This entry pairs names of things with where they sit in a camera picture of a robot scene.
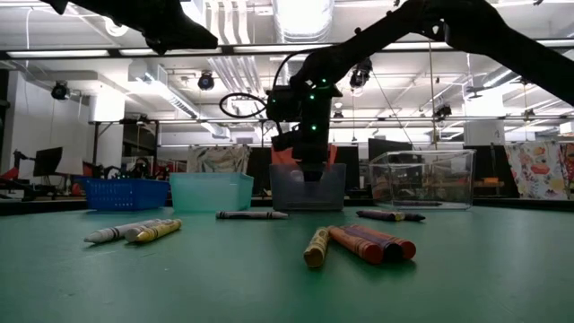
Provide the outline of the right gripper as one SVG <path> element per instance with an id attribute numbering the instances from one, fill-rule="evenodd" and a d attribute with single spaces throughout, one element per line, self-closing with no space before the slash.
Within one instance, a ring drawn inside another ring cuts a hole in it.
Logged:
<path id="1" fill-rule="evenodd" d="M 300 102 L 300 120 L 290 131 L 278 131 L 272 138 L 272 146 L 277 151 L 292 147 L 292 157 L 300 159 L 300 170 L 305 182 L 319 182 L 326 169 L 328 153 L 328 133 L 330 126 L 331 102 L 342 96 L 336 87 L 316 87 L 309 91 L 297 92 Z"/>

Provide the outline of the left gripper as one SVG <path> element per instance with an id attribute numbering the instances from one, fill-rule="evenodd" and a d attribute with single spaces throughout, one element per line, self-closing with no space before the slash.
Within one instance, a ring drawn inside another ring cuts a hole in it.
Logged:
<path id="1" fill-rule="evenodd" d="M 140 31 L 159 55 L 175 49 L 216 49 L 218 39 L 205 27 L 182 16 L 179 0 L 42 0 L 58 14 L 69 3 Z"/>

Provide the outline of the grey translucent plastic bin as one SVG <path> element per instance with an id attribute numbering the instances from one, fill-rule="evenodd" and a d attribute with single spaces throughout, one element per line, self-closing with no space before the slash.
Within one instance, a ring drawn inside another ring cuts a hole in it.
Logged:
<path id="1" fill-rule="evenodd" d="M 299 164 L 272 164 L 269 173 L 274 210 L 341 211 L 344 208 L 345 164 L 326 166 L 319 182 L 305 182 Z"/>

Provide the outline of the orange cloth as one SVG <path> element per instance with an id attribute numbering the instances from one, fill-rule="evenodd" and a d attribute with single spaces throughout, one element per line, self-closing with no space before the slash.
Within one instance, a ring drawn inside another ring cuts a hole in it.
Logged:
<path id="1" fill-rule="evenodd" d="M 338 148 L 330 144 L 328 146 L 328 153 L 327 153 L 327 164 L 331 165 L 335 163 L 336 155 L 337 155 Z M 289 164 L 295 165 L 300 162 L 300 159 L 295 159 L 292 157 L 293 148 L 287 148 L 282 151 L 277 151 L 273 147 L 271 147 L 271 163 L 272 164 Z"/>

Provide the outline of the black monitor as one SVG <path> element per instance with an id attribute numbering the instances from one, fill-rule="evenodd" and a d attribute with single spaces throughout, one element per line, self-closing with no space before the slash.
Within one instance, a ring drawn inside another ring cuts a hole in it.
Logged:
<path id="1" fill-rule="evenodd" d="M 377 157 L 387 152 L 411 151 L 413 149 L 413 145 L 410 143 L 375 138 L 369 139 L 368 147 L 370 157 Z"/>
<path id="2" fill-rule="evenodd" d="M 57 167 L 61 162 L 62 147 L 49 148 L 36 151 L 34 158 L 34 177 L 51 176 L 57 174 Z"/>

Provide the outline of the orange crayon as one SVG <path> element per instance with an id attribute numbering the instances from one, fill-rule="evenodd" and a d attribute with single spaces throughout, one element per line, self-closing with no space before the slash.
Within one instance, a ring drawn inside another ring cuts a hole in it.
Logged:
<path id="1" fill-rule="evenodd" d="M 333 240 L 368 263 L 379 265 L 383 262 L 383 249 L 379 245 L 346 233 L 339 227 L 328 226 L 327 230 Z"/>

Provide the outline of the floral patterned cloth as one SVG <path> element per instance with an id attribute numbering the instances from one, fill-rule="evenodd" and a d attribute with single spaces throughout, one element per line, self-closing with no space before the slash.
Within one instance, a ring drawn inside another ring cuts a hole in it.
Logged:
<path id="1" fill-rule="evenodd" d="M 190 173 L 245 173 L 251 149 L 245 145 L 191 146 L 187 155 Z"/>

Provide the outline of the teal plastic bin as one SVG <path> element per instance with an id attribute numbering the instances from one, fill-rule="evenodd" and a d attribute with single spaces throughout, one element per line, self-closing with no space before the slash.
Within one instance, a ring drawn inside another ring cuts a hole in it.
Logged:
<path id="1" fill-rule="evenodd" d="M 179 213 L 242 211 L 250 208 L 254 178 L 241 172 L 172 173 L 173 208 Z"/>

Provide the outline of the green table mat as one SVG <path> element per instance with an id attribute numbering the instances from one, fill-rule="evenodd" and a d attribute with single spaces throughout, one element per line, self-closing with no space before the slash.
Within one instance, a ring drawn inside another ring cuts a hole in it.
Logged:
<path id="1" fill-rule="evenodd" d="M 373 266 L 331 243 L 303 253 L 341 213 L 285 221 L 186 214 L 152 243 L 92 246 L 91 232 L 152 218 L 88 211 L 0 217 L 0 323 L 571 323 L 574 212 L 473 207 L 423 223 L 365 220 L 412 241 L 413 260 Z"/>

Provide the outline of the clear plastic bin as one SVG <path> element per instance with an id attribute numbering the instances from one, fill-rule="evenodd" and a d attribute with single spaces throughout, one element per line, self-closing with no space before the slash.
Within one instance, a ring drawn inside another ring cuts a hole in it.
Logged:
<path id="1" fill-rule="evenodd" d="M 473 204 L 474 150 L 397 151 L 369 163 L 376 205 L 397 210 L 465 210 Z M 437 207 L 396 206 L 395 201 L 436 201 Z"/>

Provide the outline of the blue plastic basket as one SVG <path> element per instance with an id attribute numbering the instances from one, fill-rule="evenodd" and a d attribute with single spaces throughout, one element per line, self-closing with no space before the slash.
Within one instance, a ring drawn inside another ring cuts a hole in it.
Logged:
<path id="1" fill-rule="evenodd" d="M 163 207 L 170 184 L 152 179 L 86 179 L 87 205 L 97 211 L 139 211 Z"/>

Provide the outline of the colourful floral cloth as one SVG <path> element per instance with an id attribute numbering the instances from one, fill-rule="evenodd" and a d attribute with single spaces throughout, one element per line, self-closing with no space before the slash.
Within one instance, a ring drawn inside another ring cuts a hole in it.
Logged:
<path id="1" fill-rule="evenodd" d="M 574 144 L 514 143 L 505 152 L 520 198 L 574 200 Z"/>

